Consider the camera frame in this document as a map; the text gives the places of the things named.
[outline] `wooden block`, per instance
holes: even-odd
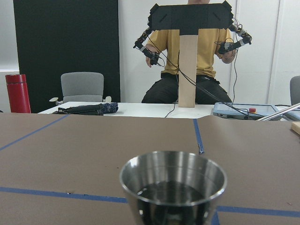
[[[293,122],[292,130],[300,135],[300,122]]]
[[[196,82],[198,35],[181,35],[179,68],[193,83]],[[183,76],[179,75],[178,106],[195,107],[196,87]]]

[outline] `yellow shirt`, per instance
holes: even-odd
[[[218,53],[220,45],[215,42],[232,42],[230,31],[227,29],[199,29],[198,32],[198,52],[197,52],[197,74],[215,77],[214,54],[220,59],[222,55]],[[156,30],[152,33],[148,44],[156,45],[160,50],[167,50],[168,59],[178,67],[178,52],[180,36],[179,30]],[[177,69],[168,60],[162,73],[176,74]]]

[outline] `red object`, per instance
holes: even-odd
[[[6,75],[10,111],[31,113],[25,74]]]
[[[256,112],[256,109],[255,109],[255,108],[249,108],[249,112],[250,112],[250,113],[255,113],[255,112]]]

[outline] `white wall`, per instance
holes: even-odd
[[[160,78],[161,67],[148,68],[134,42],[148,27],[150,9],[158,5],[185,4],[187,0],[119,0],[121,101],[140,102]],[[223,0],[211,0],[222,3]],[[232,12],[253,37],[252,45],[239,49],[236,103],[290,104],[289,81],[300,74],[298,0],[228,0]],[[9,108],[5,71],[18,70],[12,0],[0,1],[0,109]],[[233,98],[234,65],[215,57],[216,79]]]

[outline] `stainless steel cup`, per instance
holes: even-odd
[[[120,182],[137,225],[209,224],[227,177],[215,162],[182,151],[129,160]]]

